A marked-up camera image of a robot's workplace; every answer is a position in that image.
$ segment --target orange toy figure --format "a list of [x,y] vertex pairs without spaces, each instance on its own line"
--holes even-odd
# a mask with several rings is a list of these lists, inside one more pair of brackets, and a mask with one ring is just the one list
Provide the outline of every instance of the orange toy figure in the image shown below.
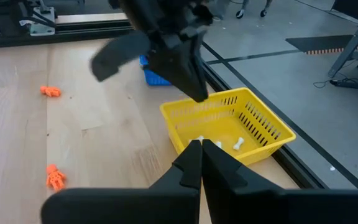
[[47,167],[47,174],[47,186],[52,186],[55,191],[65,188],[63,180],[66,179],[66,176],[57,169],[56,165],[49,165]]
[[47,87],[47,86],[41,86],[40,91],[42,94],[45,94],[49,97],[58,97],[60,96],[60,90],[56,87]]

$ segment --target gray floor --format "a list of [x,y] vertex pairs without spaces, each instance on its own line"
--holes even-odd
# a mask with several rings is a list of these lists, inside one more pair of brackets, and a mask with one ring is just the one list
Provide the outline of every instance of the gray floor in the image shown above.
[[[324,0],[302,0],[326,9]],[[205,42],[223,58],[295,49],[289,37],[353,34],[357,24],[294,0],[274,1],[263,19],[263,1],[250,0],[245,16],[234,17],[240,8],[230,4],[225,20],[217,21]],[[205,60],[215,60],[201,51]],[[358,90],[314,82],[327,80],[326,73],[339,54],[285,54],[231,62],[230,64],[273,104],[358,177]],[[358,78],[356,63],[341,70]],[[223,64],[212,65],[233,88],[244,86]],[[354,188],[302,138],[290,147],[331,188]]]
[[305,4],[309,4],[310,6],[316,7],[318,9],[324,11],[330,11],[334,5],[335,0],[298,0],[299,2],[303,2]]

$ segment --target yellow basket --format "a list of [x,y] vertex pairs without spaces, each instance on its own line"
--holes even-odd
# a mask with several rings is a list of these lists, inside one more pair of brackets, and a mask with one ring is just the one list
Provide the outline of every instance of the yellow basket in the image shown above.
[[[222,142],[223,150],[249,165],[295,139],[292,130],[247,88],[213,93],[202,103],[192,99],[164,103],[160,110],[178,154],[190,140],[203,136]],[[244,143],[234,150],[239,137]]]

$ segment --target blue object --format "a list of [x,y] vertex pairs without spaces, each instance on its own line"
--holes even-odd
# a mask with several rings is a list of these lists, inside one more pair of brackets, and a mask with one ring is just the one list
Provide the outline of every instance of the blue object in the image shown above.
[[[149,62],[147,61],[146,56],[141,55],[140,56],[140,65],[144,66],[144,65],[148,65],[148,64],[149,64]],[[170,82],[166,81],[165,79],[161,78],[156,73],[154,73],[148,69],[144,70],[144,75],[146,77],[146,82],[149,85],[171,85]]]

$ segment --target wooden table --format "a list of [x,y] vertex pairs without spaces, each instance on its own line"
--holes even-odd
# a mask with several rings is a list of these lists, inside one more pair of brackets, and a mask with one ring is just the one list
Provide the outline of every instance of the wooden table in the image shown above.
[[[45,186],[47,164],[67,175],[68,188],[136,188],[155,182],[177,157],[158,107],[186,96],[146,85],[137,60],[98,83],[90,58],[106,41],[0,49],[1,224],[40,223],[40,207],[53,193]],[[40,85],[57,86],[62,96],[47,98]],[[271,157],[249,167],[297,188]],[[204,195],[200,218],[210,223]]]

